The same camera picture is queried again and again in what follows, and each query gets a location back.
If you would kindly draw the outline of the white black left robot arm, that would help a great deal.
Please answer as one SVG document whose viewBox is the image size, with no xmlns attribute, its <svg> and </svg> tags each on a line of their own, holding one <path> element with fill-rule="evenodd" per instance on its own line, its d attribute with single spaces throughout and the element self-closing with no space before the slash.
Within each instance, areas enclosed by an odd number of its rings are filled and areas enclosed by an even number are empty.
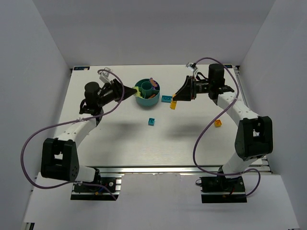
<svg viewBox="0 0 307 230">
<path fill-rule="evenodd" d="M 71 183 L 99 184 L 101 176 L 98 170 L 79 164 L 77 148 L 101 122 L 106 104 L 112 101 L 119 103 L 136 93 L 135 88 L 123 86 L 116 79 L 105 83 L 103 87 L 94 81 L 87 83 L 80 104 L 79 120 L 57 137 L 44 141 L 41 175 Z"/>
</svg>

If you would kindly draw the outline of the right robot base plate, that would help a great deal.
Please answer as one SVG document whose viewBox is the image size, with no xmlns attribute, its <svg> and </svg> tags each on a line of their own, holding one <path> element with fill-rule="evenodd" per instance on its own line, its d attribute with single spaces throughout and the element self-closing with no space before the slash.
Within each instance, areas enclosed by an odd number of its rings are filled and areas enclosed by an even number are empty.
<svg viewBox="0 0 307 230">
<path fill-rule="evenodd" d="M 222 176 L 200 177 L 195 182 L 201 188 L 203 204 L 246 203 L 246 191 L 243 178 L 225 178 Z"/>
</svg>

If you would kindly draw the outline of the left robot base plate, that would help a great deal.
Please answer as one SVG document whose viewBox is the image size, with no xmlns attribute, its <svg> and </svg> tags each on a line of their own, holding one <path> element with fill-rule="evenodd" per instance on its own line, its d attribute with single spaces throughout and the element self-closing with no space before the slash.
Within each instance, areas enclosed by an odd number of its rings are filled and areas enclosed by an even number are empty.
<svg viewBox="0 0 307 230">
<path fill-rule="evenodd" d="M 88 186 L 75 183 L 71 191 L 71 200 L 76 201 L 115 201 L 121 189 L 121 177 L 103 176 L 100 186 Z"/>
</svg>

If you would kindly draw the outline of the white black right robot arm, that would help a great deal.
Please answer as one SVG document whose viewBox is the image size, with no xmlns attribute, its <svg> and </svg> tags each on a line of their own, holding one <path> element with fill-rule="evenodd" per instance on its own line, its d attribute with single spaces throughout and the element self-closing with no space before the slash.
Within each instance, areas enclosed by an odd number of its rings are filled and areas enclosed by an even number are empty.
<svg viewBox="0 0 307 230">
<path fill-rule="evenodd" d="M 195 63 L 188 63 L 187 68 L 192 70 L 193 75 L 187 76 L 183 86 L 173 95 L 170 108 L 174 109 L 178 101 L 191 101 L 199 94 L 207 94 L 222 109 L 214 120 L 223 114 L 228 114 L 237 125 L 235 152 L 216 176 L 227 179 L 238 178 L 248 171 L 248 167 L 254 161 L 272 153 L 272 120 L 268 116 L 260 116 L 250 110 L 239 99 L 239 89 L 226 85 L 225 65 L 210 64 L 208 76 L 204 79 L 197 77 Z"/>
</svg>

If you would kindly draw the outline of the yellow small lego brick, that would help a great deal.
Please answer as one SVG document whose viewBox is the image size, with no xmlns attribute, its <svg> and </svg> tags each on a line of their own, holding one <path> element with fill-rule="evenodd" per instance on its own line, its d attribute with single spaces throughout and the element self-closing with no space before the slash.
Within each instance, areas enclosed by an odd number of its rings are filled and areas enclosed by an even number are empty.
<svg viewBox="0 0 307 230">
<path fill-rule="evenodd" d="M 215 126 L 215 127 L 221 127 L 221 126 L 222 126 L 221 120 L 220 120 L 220 119 L 215 120 L 215 121 L 214 121 L 214 126 Z"/>
</svg>

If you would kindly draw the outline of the teal long lego brick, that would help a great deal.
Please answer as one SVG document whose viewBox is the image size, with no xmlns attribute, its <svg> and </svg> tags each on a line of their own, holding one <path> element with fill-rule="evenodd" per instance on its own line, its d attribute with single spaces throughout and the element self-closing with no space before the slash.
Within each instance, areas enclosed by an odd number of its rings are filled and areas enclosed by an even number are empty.
<svg viewBox="0 0 307 230">
<path fill-rule="evenodd" d="M 161 102 L 171 103 L 172 102 L 172 96 L 162 95 L 161 96 Z"/>
</svg>

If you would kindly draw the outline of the small teal square lego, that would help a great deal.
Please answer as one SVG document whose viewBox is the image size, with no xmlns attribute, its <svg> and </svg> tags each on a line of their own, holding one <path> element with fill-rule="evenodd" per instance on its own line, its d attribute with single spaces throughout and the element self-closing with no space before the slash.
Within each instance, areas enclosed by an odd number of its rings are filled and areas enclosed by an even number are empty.
<svg viewBox="0 0 307 230">
<path fill-rule="evenodd" d="M 155 125 L 155 119 L 154 118 L 149 118 L 148 125 L 149 126 L 154 126 Z"/>
</svg>

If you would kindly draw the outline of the yellow-orange long lego brick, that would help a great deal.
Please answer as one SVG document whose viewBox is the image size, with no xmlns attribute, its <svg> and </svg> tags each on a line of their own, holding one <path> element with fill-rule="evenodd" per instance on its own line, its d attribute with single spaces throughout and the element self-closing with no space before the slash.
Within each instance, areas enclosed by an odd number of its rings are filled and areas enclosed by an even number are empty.
<svg viewBox="0 0 307 230">
<path fill-rule="evenodd" d="M 171 99 L 171 103 L 170 103 L 170 109 L 175 110 L 176 109 L 176 105 L 177 102 L 174 100 L 175 94 L 173 94 L 172 99 Z"/>
</svg>

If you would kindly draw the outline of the light green small lego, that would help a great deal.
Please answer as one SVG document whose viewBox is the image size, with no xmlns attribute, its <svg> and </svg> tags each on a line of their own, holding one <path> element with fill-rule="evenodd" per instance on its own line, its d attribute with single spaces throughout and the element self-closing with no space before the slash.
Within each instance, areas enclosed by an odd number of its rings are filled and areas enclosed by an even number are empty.
<svg viewBox="0 0 307 230">
<path fill-rule="evenodd" d="M 135 87 L 133 87 L 133 89 L 136 90 L 136 92 L 135 92 L 135 94 L 134 94 L 135 97 L 137 97 L 138 95 L 141 95 L 141 92 L 140 92 L 140 90 L 139 90 L 139 87 L 135 86 Z"/>
</svg>

